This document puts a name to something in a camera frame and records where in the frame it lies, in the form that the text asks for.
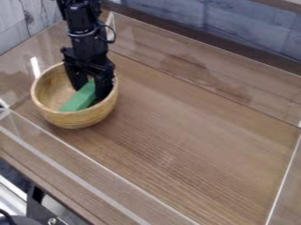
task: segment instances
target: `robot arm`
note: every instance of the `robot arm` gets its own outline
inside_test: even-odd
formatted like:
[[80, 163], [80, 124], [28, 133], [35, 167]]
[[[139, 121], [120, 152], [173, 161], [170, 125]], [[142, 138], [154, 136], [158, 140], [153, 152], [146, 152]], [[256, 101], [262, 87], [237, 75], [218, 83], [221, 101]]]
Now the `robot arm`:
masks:
[[56, 0], [68, 25], [72, 47], [63, 47], [63, 62], [72, 87], [79, 90], [94, 77], [95, 96], [103, 100], [111, 92], [115, 65], [107, 58], [107, 25], [99, 20], [102, 1]]

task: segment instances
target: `bowl rim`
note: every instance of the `bowl rim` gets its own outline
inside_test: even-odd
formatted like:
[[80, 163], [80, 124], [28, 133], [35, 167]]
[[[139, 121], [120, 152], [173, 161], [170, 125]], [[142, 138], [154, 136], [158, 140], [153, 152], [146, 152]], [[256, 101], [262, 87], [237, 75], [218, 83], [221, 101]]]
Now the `bowl rim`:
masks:
[[115, 95], [115, 92], [118, 91], [119, 82], [118, 82], [118, 76], [116, 76], [116, 74], [115, 74], [115, 78], [114, 78], [114, 84], [112, 84], [112, 89], [111, 89], [110, 95], [96, 105], [94, 105], [94, 106], [91, 106], [91, 107], [88, 107], [86, 109], [82, 109], [79, 111], [62, 112], [62, 111], [58, 111], [58, 110], [54, 110], [54, 109], [46, 107], [44, 104], [40, 102], [40, 100], [38, 99], [36, 94], [35, 94], [36, 85], [42, 81], [44, 75], [52, 69], [55, 69], [55, 68], [58, 68], [60, 66], [63, 66], [63, 62], [56, 63], [54, 66], [51, 66], [48, 69], [46, 69], [44, 72], [42, 73], [42, 75], [34, 80], [34, 84], [32, 84], [32, 88], [31, 88], [31, 96], [32, 96], [32, 100], [34, 100], [34, 103], [36, 104], [36, 106], [40, 109], [43, 109], [44, 111], [47, 111], [48, 113], [52, 113], [52, 114], [56, 114], [56, 115], [74, 115], [74, 114], [90, 112], [92, 109], [100, 108], [102, 105], [104, 105], [106, 102], [112, 98], [112, 96]]

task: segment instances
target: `green object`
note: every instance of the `green object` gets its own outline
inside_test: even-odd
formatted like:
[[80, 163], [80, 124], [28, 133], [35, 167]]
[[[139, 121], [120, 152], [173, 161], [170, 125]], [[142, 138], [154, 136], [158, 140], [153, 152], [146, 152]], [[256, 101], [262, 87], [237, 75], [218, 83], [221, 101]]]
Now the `green object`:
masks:
[[94, 79], [75, 92], [70, 100], [60, 107], [62, 112], [74, 112], [86, 109], [95, 100]]

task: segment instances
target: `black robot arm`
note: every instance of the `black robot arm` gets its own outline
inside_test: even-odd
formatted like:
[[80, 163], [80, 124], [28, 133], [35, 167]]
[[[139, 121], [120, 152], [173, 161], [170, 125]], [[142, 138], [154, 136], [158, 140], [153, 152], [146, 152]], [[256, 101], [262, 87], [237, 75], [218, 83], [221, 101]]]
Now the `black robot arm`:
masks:
[[107, 25], [99, 20], [102, 1], [56, 0], [68, 25], [72, 47], [63, 47], [63, 62], [72, 87], [79, 90], [95, 81], [95, 96], [103, 100], [111, 92], [115, 65], [107, 58]]

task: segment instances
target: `wooden bowl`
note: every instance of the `wooden bowl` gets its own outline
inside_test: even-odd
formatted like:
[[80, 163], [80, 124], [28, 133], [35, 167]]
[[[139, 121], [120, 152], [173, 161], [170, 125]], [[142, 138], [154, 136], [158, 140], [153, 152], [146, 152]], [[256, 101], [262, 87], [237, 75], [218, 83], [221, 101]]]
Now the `wooden bowl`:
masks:
[[76, 112], [58, 111], [74, 93], [63, 63], [54, 65], [42, 74], [31, 89], [34, 103], [44, 118], [67, 129], [88, 127], [107, 117], [118, 100], [118, 79], [115, 78], [108, 97], [100, 103]]

